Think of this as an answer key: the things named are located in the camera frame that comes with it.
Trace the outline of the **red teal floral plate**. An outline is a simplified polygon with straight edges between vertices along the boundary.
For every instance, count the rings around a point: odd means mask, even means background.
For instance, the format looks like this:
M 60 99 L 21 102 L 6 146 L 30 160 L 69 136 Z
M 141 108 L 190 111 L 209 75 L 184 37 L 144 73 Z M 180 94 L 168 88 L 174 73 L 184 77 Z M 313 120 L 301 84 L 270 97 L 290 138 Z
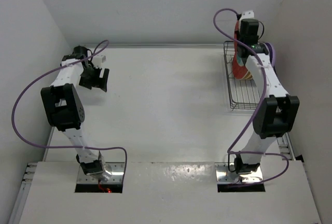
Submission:
M 238 56 L 237 47 L 238 47 L 238 43 L 234 42 L 234 57 L 233 57 L 233 61 L 232 61 L 232 72 L 233 72 L 235 79 L 241 80 L 240 79 L 241 67 L 239 66 L 239 62 L 238 62 L 240 57 Z
M 242 61 L 241 58 L 239 58 L 238 62 L 239 62 L 239 66 L 241 67 L 241 69 L 240 69 L 240 79 L 245 80 L 244 77 L 245 77 L 246 73 L 249 72 L 249 71 L 246 68 L 245 63 Z

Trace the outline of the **lavender plate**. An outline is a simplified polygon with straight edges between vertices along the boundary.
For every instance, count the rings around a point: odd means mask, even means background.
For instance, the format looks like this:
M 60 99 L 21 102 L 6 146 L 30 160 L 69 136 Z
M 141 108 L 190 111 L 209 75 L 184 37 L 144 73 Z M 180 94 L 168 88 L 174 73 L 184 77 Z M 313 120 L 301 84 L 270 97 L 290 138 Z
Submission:
M 271 66 L 274 67 L 275 66 L 275 62 L 276 62 L 276 51 L 274 46 L 271 43 L 266 43 L 266 45 L 269 47 L 269 51 L 270 51 L 270 57 L 271 57 Z

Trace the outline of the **orange plate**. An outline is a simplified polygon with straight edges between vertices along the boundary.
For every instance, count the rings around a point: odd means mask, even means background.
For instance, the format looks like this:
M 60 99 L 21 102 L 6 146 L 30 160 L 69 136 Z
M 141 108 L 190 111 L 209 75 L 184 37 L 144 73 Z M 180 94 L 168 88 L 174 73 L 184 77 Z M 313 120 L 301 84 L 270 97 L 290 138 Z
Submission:
M 252 77 L 252 74 L 250 72 L 247 72 L 244 79 L 245 80 L 251 80 L 253 77 Z

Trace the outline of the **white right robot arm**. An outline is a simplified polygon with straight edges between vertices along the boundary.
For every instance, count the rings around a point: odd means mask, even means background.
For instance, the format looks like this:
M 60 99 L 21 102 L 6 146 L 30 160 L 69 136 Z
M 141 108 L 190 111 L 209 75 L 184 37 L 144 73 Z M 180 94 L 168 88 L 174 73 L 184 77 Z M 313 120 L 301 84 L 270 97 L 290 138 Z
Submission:
M 299 98 L 291 96 L 281 85 L 274 70 L 274 48 L 259 41 L 259 25 L 256 19 L 239 18 L 234 28 L 237 42 L 234 45 L 233 75 L 237 79 L 253 79 L 264 96 L 252 121 L 254 132 L 234 160 L 237 174 L 248 174 L 259 168 L 269 146 L 293 128 L 300 105 Z

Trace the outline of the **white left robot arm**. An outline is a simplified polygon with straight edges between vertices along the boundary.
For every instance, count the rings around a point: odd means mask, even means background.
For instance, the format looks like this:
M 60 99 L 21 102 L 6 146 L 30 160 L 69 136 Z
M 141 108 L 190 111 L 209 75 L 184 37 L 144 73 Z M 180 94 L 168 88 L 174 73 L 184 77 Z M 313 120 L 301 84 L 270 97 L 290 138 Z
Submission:
M 73 52 L 61 61 L 61 70 L 55 81 L 42 88 L 41 98 L 49 124 L 62 132 L 75 146 L 76 160 L 85 175 L 99 182 L 106 182 L 112 176 L 109 167 L 99 151 L 92 150 L 84 135 L 85 110 L 76 91 L 76 86 L 91 90 L 107 91 L 109 69 L 102 69 L 104 55 L 88 58 L 88 49 L 76 46 Z

